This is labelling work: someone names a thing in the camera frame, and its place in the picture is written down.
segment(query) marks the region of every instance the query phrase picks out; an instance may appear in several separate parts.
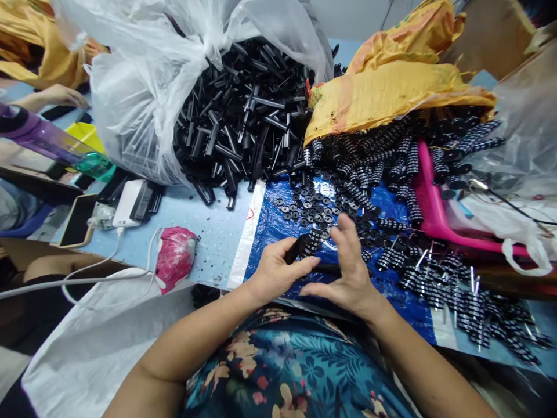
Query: white cable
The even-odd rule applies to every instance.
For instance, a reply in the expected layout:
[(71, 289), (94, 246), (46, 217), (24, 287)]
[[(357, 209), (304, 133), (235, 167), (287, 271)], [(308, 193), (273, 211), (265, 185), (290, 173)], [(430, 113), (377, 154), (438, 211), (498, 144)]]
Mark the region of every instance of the white cable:
[[(153, 236), (151, 237), (151, 242), (149, 244), (149, 253), (148, 253), (149, 254), (149, 259), (147, 260), (147, 271), (151, 268), (151, 248), (153, 246), (152, 244), (153, 244), (153, 241), (154, 241), (154, 237), (156, 235), (158, 235), (160, 230), (161, 230), (161, 228), (157, 229), (155, 231), (155, 234), (153, 234)], [(93, 264), (89, 267), (99, 265), (99, 264), (104, 263), (104, 262), (110, 260), (111, 258), (113, 258), (118, 251), (118, 246), (119, 245), (120, 245), (120, 236), (118, 237), (118, 241), (117, 241), (117, 244), (116, 244), (116, 251), (111, 256), (106, 258), (105, 260), (103, 260), (101, 262), (98, 262), (96, 264)], [(12, 289), (12, 290), (7, 290), (7, 291), (4, 291), (4, 292), (0, 292), (0, 300), (6, 299), (6, 298), (9, 298), (9, 297), (12, 297), (12, 296), (21, 295), (21, 294), (24, 294), (24, 293), (29, 293), (29, 292), (32, 292), (32, 291), (35, 291), (35, 290), (49, 289), (51, 287), (75, 286), (77, 284), (91, 284), (91, 283), (99, 283), (99, 282), (115, 282), (116, 280), (135, 279), (135, 278), (138, 278), (138, 277), (143, 277), (146, 274), (146, 272), (143, 272), (140, 275), (133, 275), (133, 276), (127, 276), (127, 277), (74, 279), (74, 280), (67, 281), (67, 279), (75, 273), (77, 273), (77, 272), (74, 272), (74, 273), (68, 275), (67, 277), (64, 278), (64, 280), (57, 280), (55, 282), (37, 283), (37, 284), (32, 284), (31, 286), (18, 287), (17, 289)], [(151, 277), (151, 283), (149, 284), (149, 286), (152, 285), (153, 278), (154, 278), (154, 275)], [(147, 292), (145, 292), (140, 297), (143, 297), (145, 294), (147, 294), (149, 292), (149, 290), (150, 290), (150, 287), (147, 290)]]
[[(141, 274), (137, 274), (137, 275), (133, 275), (133, 276), (122, 277), (122, 278), (121, 278), (122, 280), (125, 280), (125, 279), (137, 279), (137, 278), (143, 277), (144, 275), (146, 275), (147, 273), (149, 273), (149, 270), (151, 269), (151, 251), (152, 251), (152, 249), (153, 249), (153, 243), (154, 243), (154, 241), (155, 241), (155, 238), (158, 236), (159, 232), (161, 232), (161, 229), (162, 229), (162, 228), (158, 228), (158, 229), (153, 233), (153, 235), (151, 236), (151, 240), (149, 241), (149, 249), (147, 250), (147, 267), (146, 267), (145, 271), (144, 271), (143, 273), (141, 273)], [(100, 264), (102, 264), (102, 263), (104, 263), (104, 262), (106, 262), (106, 261), (112, 259), (112, 258), (116, 255), (116, 253), (118, 252), (118, 247), (120, 246), (120, 237), (122, 236), (123, 232), (124, 232), (124, 228), (122, 228), (122, 227), (118, 228), (118, 238), (117, 238), (117, 241), (116, 241), (116, 249), (115, 249), (114, 253), (113, 253), (110, 257), (105, 258), (103, 261), (100, 261), (100, 262), (98, 262), (98, 263), (96, 263), (96, 264), (93, 264), (93, 265), (90, 265), (90, 266), (87, 266), (87, 267), (84, 267), (84, 268), (82, 268), (82, 269), (79, 269), (79, 270), (74, 271), (73, 273), (71, 273), (71, 274), (67, 275), (66, 277), (64, 277), (64, 279), (62, 280), (62, 282), (65, 282), (65, 281), (68, 280), (70, 277), (72, 277), (73, 275), (75, 275), (75, 274), (77, 274), (77, 273), (79, 273), (79, 272), (82, 272), (82, 271), (84, 271), (84, 270), (87, 270), (87, 269), (89, 269), (89, 268), (91, 268), (91, 267), (98, 266), (98, 265), (100, 265)], [(79, 307), (81, 307), (81, 308), (90, 309), (90, 310), (112, 308), (112, 307), (116, 307), (116, 306), (120, 306), (120, 305), (126, 305), (126, 304), (129, 304), (129, 303), (135, 302), (136, 300), (139, 300), (139, 299), (141, 299), (142, 297), (144, 297), (144, 296), (145, 296), (147, 293), (149, 293), (149, 291), (151, 290), (151, 287), (152, 287), (152, 285), (153, 285), (153, 280), (154, 280), (154, 278), (155, 278), (155, 272), (153, 271), (153, 274), (151, 275), (151, 281), (149, 282), (149, 287), (147, 288), (147, 290), (146, 290), (142, 295), (140, 295), (140, 296), (138, 296), (138, 297), (136, 297), (136, 298), (134, 298), (134, 299), (131, 299), (131, 300), (128, 300), (128, 301), (124, 301), (124, 302), (118, 302), (118, 303), (115, 303), (115, 304), (112, 304), (112, 305), (104, 305), (104, 306), (98, 306), (98, 305), (93, 305), (93, 306), (91, 306), (91, 305), (86, 305), (86, 304), (84, 304), (84, 303), (82, 303), (82, 302), (80, 302), (80, 301), (78, 301), (78, 300), (76, 300), (76, 299), (73, 298), (73, 296), (70, 294), (70, 292), (69, 292), (68, 289), (66, 288), (66, 283), (62, 285), (62, 293), (64, 293), (64, 296), (66, 297), (66, 299), (68, 299), (68, 302), (70, 302), (70, 303), (72, 303), (72, 304), (74, 304), (74, 305), (76, 305), (76, 306), (79, 306)]]

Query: person's right hand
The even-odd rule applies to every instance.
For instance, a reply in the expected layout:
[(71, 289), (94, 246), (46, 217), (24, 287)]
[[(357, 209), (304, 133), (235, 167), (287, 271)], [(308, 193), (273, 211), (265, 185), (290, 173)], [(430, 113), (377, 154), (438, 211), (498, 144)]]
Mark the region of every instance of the person's right hand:
[(337, 244), (342, 277), (331, 284), (309, 283), (302, 288), (300, 295), (329, 299), (363, 320), (375, 322), (389, 302), (370, 281), (354, 222), (348, 215), (340, 214), (338, 226), (340, 229), (331, 229), (331, 237)]
[(54, 84), (42, 92), (37, 93), (44, 101), (44, 105), (65, 105), (76, 106), (82, 109), (88, 109), (89, 103), (76, 90), (62, 86), (62, 84)]

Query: floral fabric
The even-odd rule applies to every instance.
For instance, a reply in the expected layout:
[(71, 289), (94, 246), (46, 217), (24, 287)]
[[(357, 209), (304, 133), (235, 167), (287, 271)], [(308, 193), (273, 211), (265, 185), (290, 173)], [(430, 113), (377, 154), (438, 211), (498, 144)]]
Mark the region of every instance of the floral fabric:
[(394, 381), (327, 319), (267, 307), (188, 382), (183, 417), (414, 417)]

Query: yellow container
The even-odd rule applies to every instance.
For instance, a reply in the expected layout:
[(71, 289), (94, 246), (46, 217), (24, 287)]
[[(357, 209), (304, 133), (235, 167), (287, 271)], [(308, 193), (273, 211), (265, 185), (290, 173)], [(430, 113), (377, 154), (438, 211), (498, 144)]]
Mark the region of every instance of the yellow container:
[[(102, 155), (106, 155), (106, 153), (104, 152), (103, 143), (100, 141), (97, 135), (97, 127), (95, 125), (79, 122), (71, 124), (66, 129), (66, 132), (74, 138), (79, 139), (84, 144), (90, 146), (95, 151), (98, 151)], [(72, 168), (66, 168), (66, 170), (70, 172), (76, 172)]]

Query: water bottle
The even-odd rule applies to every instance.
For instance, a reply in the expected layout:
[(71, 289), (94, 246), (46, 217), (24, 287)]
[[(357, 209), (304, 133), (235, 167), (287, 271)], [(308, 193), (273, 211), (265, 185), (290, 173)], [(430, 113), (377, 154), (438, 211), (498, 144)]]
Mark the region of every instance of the water bottle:
[(116, 170), (106, 156), (15, 104), (0, 103), (0, 136), (104, 183)]

